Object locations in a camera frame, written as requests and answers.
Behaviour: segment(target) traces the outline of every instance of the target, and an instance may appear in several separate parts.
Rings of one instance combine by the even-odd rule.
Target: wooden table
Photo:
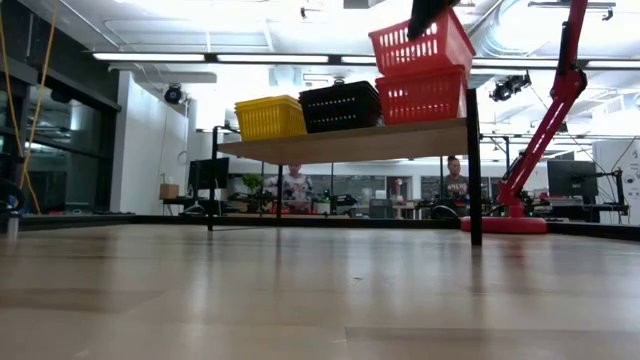
[[[282,175],[287,164],[319,164],[469,154],[469,197],[473,245],[482,244],[480,135],[476,90],[467,91],[467,117],[407,125],[309,134],[290,138],[218,145],[213,130],[212,157],[223,152],[278,166],[276,218],[282,218]],[[209,216],[209,229],[215,221]]]

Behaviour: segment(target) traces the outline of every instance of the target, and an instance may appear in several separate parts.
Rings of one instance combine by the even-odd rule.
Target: red robotic arm
[[[500,181],[498,202],[505,206],[512,218],[524,217],[520,193],[544,151],[558,132],[567,113],[587,87],[587,77],[578,67],[578,44],[587,10],[587,0],[572,0],[569,20],[563,23],[560,58],[551,89],[553,103],[527,149],[513,163]]]

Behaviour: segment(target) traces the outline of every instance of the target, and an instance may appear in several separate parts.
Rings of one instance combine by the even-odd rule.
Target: stacked red baskets
[[[369,34],[376,53],[376,80],[387,125],[466,116],[465,92],[475,51],[453,9],[422,37],[407,39],[409,21]]]

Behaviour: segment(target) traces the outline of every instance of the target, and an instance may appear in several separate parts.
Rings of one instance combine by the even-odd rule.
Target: ceiling
[[[60,8],[59,28],[94,51],[372,54],[367,34],[405,20],[411,12],[411,0],[63,1],[68,7]],[[52,16],[54,0],[21,2],[46,19]],[[566,10],[533,8],[530,0],[503,0],[496,11],[484,16],[497,2],[462,0],[456,7],[461,22],[472,32],[479,56],[557,56]],[[614,16],[609,21],[602,21],[602,11],[588,12],[581,56],[634,58],[640,54],[640,32],[629,31],[640,22],[640,1],[615,2]],[[300,16],[301,7],[307,9],[306,19]],[[240,100],[304,90],[309,86],[305,74],[326,76],[326,81],[311,82],[313,86],[325,86],[335,77],[351,82],[374,81],[379,76],[375,68],[367,67],[143,66],[131,68],[138,81],[154,83],[158,89],[174,79],[190,81],[194,84],[187,91],[193,97],[215,97],[227,109]],[[211,79],[214,73],[217,78]],[[488,98],[494,76],[474,76],[471,86],[480,91],[482,131],[531,131],[531,125],[544,116],[545,104],[550,103],[548,92],[553,76],[551,71],[532,71],[532,89],[504,103]],[[568,120],[571,132],[631,131],[626,125],[607,126],[603,121],[626,121],[629,111],[638,110],[635,104],[640,93],[640,72],[588,72],[588,77],[589,88]]]

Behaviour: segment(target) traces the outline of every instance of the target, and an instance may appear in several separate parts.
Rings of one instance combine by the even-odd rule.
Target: man
[[[449,168],[449,175],[444,178],[444,186],[447,191],[446,197],[465,198],[469,191],[469,180],[460,175],[460,160],[455,156],[449,156],[447,168]]]
[[[293,212],[307,213],[313,197],[311,178],[300,173],[300,164],[291,164],[288,168],[289,173],[282,176],[282,200]],[[264,187],[275,196],[278,193],[278,177],[267,179]]]

